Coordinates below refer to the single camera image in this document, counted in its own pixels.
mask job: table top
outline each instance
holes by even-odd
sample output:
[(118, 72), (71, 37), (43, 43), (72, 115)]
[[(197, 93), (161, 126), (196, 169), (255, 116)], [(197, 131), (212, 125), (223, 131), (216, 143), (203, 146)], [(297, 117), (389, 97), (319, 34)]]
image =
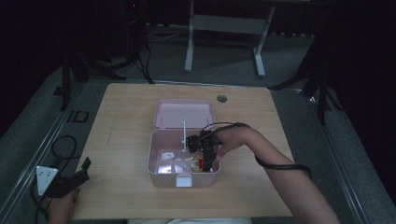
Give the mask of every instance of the table top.
[[(228, 101), (219, 102), (219, 95)], [(148, 159), (156, 105), (179, 98), (212, 101), (217, 122), (245, 122), (292, 159), (265, 88), (110, 84), (81, 156), (80, 165), (86, 157), (92, 161), (91, 179), (81, 186), (73, 219), (291, 216), (247, 147), (222, 159), (210, 187), (153, 185)]]

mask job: open lid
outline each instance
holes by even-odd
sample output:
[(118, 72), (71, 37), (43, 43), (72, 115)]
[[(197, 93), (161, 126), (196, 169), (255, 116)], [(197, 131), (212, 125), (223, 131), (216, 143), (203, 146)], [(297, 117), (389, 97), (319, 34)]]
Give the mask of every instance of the open lid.
[(215, 122), (212, 102), (202, 99), (161, 99), (154, 125), (162, 129), (202, 129)]

